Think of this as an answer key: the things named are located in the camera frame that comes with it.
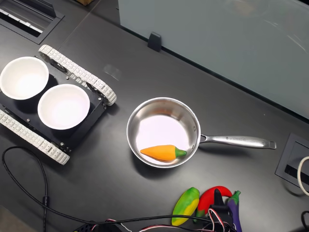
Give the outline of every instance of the plastic food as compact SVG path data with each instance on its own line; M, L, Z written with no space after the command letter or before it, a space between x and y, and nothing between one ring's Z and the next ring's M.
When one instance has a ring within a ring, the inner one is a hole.
M214 191L218 189L221 192L223 197L231 197L232 193L229 189L224 186L215 186L205 191L201 198L199 199L199 203L197 206L197 217L203 217L207 214L209 206L214 204Z
M173 145L153 146L140 150L140 152L152 158L166 161L171 161L179 156L185 156L187 154L186 151L180 150Z
M177 201L175 208L173 210L173 215L188 215L191 216L199 201L199 191L192 187L182 194L180 199ZM181 217L173 217L172 225L179 226L185 223L188 219Z
M236 191L235 194L227 200L227 206L233 213L233 222L236 226L237 232L242 232L239 220L239 195L240 191Z

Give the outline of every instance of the black clip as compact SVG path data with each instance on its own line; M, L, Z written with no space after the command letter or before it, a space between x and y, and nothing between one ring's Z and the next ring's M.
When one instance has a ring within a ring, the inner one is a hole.
M221 192L218 189L214 191L214 204L210 205L209 209L216 211L222 222L228 223L230 228L233 228L233 213L230 208L224 204ZM215 222L219 221L213 213L211 216Z

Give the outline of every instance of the frying pan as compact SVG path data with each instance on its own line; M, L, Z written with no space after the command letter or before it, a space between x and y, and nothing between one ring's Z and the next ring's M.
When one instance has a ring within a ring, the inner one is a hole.
M172 168L187 162L201 143L276 149L276 143L266 139L201 134L193 111L181 101L172 98L154 98L139 105L129 118L126 136L133 153L144 163L157 168ZM162 161L140 152L144 148L157 145L174 145L187 151L187 155L172 161Z

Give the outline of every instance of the black cable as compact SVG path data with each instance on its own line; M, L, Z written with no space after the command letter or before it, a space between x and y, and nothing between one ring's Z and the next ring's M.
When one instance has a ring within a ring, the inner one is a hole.
M307 214L307 213L309 213L309 211L304 211L304 212L302 212L302 213L301 213L301 216L300 216L300 219L301 219L301 223L303 223L303 226L304 226L305 230L306 230L307 232L309 232L309 228L308 228L308 226L307 226L307 224L306 224L306 222L305 222L305 214Z
M26 150L26 151L30 152L35 157L37 162L39 163L40 168L41 168L42 173L43 173L44 182L45 182L45 195L43 197L43 203L47 206L48 205L48 199L49 199L48 196L47 196L47 193L48 193L48 183L47 183L46 173L45 173L45 170L43 168L43 165L42 165L41 161L39 160L39 158L31 150L27 149L26 147L12 146L12 147L6 149L4 151L4 153L9 151L9 150L11 150L11 149L14 149L14 148L20 148L20 149L23 149L23 150ZM43 216L43 231L46 232L46 208L44 209L44 216Z
M102 224L119 224L119 223L125 223L125 222L134 222L134 221L145 221L145 220L156 220L156 219L163 219L163 218L189 218L189 219L196 219L196 220L200 220L200 221L204 221L204 222L211 222L211 220L208 220L206 218L201 218L201 217L193 217L193 216L186 216L186 215L163 215L163 216L154 216L154 217L140 217L140 218L132 218L132 219L125 219L125 220L119 220L119 221L110 221L110 222L106 222L106 221L86 221L86 220L82 220L82 219L79 219L79 218L76 218L76 217L72 217L70 215L66 215L66 214L63 214L61 212L58 212L52 208L50 208L48 206L48 204L43 204L41 203L38 199L36 199L35 197L33 197L27 190L24 189L24 187L16 180L16 178L13 176L13 174L11 173L11 171L9 170L8 166L6 165L6 162L5 162L5 154L7 151L9 150L12 150L12 149L23 149L25 151L28 151L31 155L33 155L37 161L39 162L40 166L41 166L41 169L42 169L42 172L43 172L43 175L44 175L44 178L45 178L45 181L46 181L46 188L47 189L47 178L46 178L46 174L45 174L45 171L44 171L44 168L42 166L42 163L41 161L39 160L39 158L31 151L29 150L28 148L26 147L23 147L23 146L12 146L12 147L9 147L8 149L4 150L4 152L2 153L2 163L3 163L3 166L5 168L5 170L7 171L7 173L9 174L9 176L12 178L12 180L17 184L17 186L20 187L20 189L25 193L27 194L35 203L39 204L40 206L42 206L45 210L49 210L50 212L54 213L54 214L57 214L59 216L62 216L64 218L67 218L67 219L70 219L70 220L74 220L74 221L78 221L78 222L81 222L81 223L84 223L84 224L91 224L91 225L102 225Z

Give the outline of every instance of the black countertop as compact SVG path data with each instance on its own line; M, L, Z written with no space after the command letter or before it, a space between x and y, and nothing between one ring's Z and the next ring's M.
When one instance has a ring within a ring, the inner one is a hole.
M62 8L65 21L42 42L100 77L118 97L65 166L37 152L46 167L50 206L88 220L166 215L186 189L196 187L203 192L223 185L241 191L244 231L301 231L297 230L300 214L308 210L309 198L289 193L287 188L301 191L275 171L289 134L309 140L309 125L165 52L149 49L146 42L104 20L98 14L101 3L88 14L89 8L55 0L56 9L67 4ZM37 55L40 45L0 27L0 47L1 70L14 58ZM105 73L106 67L112 67L114 77ZM261 137L276 141L278 148L203 144L180 167L150 168L131 152L126 124L140 103L154 97L172 97L187 104L198 117L202 133ZM0 150L12 145L27 144L0 126ZM12 172L40 199L43 179L35 160L22 151L10 154L7 162ZM2 165L0 189L0 204L42 231L42 209L21 192ZM81 225L51 213L47 218L49 232L70 232ZM137 230L155 223L169 220L127 226Z

